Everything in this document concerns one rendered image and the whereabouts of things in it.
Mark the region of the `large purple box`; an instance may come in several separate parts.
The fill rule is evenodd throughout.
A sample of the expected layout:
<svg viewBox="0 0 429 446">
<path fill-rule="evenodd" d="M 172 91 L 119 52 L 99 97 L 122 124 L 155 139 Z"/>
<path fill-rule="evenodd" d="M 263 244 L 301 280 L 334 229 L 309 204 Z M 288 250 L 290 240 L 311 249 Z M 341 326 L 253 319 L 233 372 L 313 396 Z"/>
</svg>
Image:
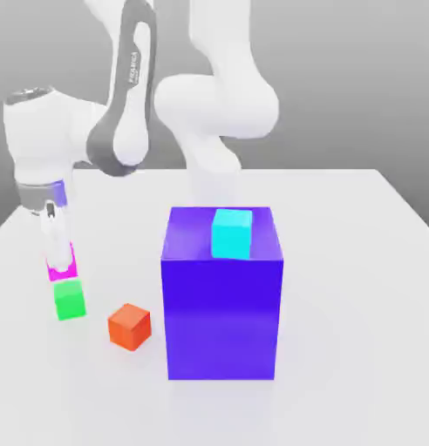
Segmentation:
<svg viewBox="0 0 429 446">
<path fill-rule="evenodd" d="M 213 207 L 172 207 L 160 259 L 171 380 L 271 380 L 283 252 L 271 210 L 252 208 L 247 260 L 211 254 Z"/>
</svg>

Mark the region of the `small magenta cube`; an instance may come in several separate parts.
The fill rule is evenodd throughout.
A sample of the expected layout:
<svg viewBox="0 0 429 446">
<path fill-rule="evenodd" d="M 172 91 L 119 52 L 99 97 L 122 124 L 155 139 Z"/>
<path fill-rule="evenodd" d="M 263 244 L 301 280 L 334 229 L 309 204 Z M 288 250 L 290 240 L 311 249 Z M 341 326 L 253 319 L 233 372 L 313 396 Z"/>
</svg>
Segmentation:
<svg viewBox="0 0 429 446">
<path fill-rule="evenodd" d="M 70 249 L 71 249 L 71 264 L 65 271 L 59 272 L 57 269 L 51 267 L 48 262 L 45 262 L 50 282 L 76 278 L 78 276 L 78 269 L 77 269 L 73 244 L 70 244 Z"/>
</svg>

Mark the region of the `small cyan cube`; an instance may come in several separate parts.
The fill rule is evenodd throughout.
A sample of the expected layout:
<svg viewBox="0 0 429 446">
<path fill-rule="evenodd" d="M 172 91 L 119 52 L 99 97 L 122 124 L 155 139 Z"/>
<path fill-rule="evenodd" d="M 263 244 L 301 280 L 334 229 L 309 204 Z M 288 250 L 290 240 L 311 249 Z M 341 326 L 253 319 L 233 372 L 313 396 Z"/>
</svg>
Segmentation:
<svg viewBox="0 0 429 446">
<path fill-rule="evenodd" d="M 218 259 L 248 260 L 252 240 L 250 210 L 218 208 L 211 227 L 211 254 Z"/>
</svg>

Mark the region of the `small orange cube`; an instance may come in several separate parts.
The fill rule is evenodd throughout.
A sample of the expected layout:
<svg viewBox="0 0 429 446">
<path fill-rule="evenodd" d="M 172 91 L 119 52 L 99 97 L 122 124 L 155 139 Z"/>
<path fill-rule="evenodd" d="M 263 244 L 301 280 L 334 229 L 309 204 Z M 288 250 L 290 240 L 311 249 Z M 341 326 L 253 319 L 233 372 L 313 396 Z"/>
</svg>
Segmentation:
<svg viewBox="0 0 429 446">
<path fill-rule="evenodd" d="M 135 351 L 152 335 L 150 312 L 124 304 L 108 318 L 110 341 L 129 351 Z"/>
</svg>

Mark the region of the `small green cube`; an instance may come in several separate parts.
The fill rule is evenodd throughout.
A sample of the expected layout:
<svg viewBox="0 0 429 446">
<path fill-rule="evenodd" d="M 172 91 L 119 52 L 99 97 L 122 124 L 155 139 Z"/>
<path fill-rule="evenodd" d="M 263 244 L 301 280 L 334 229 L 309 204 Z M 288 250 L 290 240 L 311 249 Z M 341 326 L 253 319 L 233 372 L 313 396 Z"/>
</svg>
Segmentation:
<svg viewBox="0 0 429 446">
<path fill-rule="evenodd" d="M 85 297 L 79 279 L 55 282 L 53 292 L 57 316 L 60 321 L 86 315 Z"/>
</svg>

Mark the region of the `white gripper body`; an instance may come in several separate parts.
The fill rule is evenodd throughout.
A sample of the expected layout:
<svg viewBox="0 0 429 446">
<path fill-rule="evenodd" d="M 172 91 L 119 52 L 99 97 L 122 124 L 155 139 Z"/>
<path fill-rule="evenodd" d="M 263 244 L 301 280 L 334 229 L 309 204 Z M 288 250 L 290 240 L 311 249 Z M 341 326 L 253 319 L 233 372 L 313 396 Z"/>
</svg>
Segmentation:
<svg viewBox="0 0 429 446">
<path fill-rule="evenodd" d="M 46 207 L 40 214 L 44 250 L 48 266 L 63 273 L 72 264 L 72 249 L 65 212 Z"/>
</svg>

